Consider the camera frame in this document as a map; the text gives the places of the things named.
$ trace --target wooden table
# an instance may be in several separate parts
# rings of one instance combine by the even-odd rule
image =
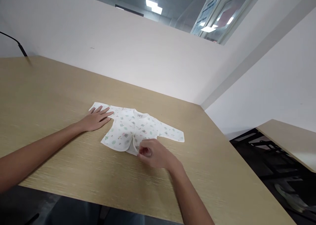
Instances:
[[[0,99],[0,157],[76,122],[95,101],[136,108],[184,132],[185,143],[158,139],[216,224],[295,224],[198,105],[40,56],[0,59]],[[21,185],[182,222],[165,170],[100,143],[111,125],[80,135]]]
[[[261,133],[316,173],[316,133],[277,120],[257,127]]]

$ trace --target white wall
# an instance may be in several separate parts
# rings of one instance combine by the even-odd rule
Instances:
[[[270,119],[316,131],[316,8],[206,113],[232,139]]]
[[[96,0],[0,0],[0,14],[29,55],[201,104],[299,1],[259,0],[225,46]]]
[[[10,26],[4,21],[1,14],[0,14],[0,31],[19,41],[18,37],[14,34]],[[19,56],[23,56],[23,54],[20,51],[18,44],[14,40],[0,33],[0,58],[8,57],[8,56],[19,57]]]

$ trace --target person's left hand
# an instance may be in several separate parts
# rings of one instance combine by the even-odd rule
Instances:
[[[111,120],[108,116],[113,114],[113,111],[107,112],[110,109],[109,107],[102,111],[101,109],[102,106],[97,109],[93,107],[86,117],[76,123],[83,132],[97,130]]]

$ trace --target hand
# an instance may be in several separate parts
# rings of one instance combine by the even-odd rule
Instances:
[[[144,139],[139,145],[138,158],[155,168],[165,168],[169,172],[182,169],[181,162],[157,139]]]
[[[108,116],[113,114],[113,111],[107,113],[109,107],[103,111],[101,109],[102,106],[97,109],[93,107],[86,117],[76,123],[83,132],[97,130],[111,120]]]

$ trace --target shirt sleeve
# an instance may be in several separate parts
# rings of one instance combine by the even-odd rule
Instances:
[[[173,128],[165,123],[158,121],[158,136],[172,139],[178,142],[184,142],[184,133],[176,128]]]
[[[103,104],[103,103],[99,103],[99,102],[95,102],[95,103],[93,104],[93,106],[90,107],[89,110],[91,110],[93,107],[95,107],[95,108],[97,109],[97,108],[99,108],[100,106],[102,106],[102,109],[101,109],[101,110],[104,110],[105,108],[109,107],[110,109],[108,110],[108,112],[111,112],[111,111],[114,112],[113,114],[111,114],[110,116],[108,116],[109,118],[112,118],[112,119],[114,119],[114,117],[116,117],[116,116],[118,115],[118,113],[123,110],[122,107],[112,106],[112,105]]]

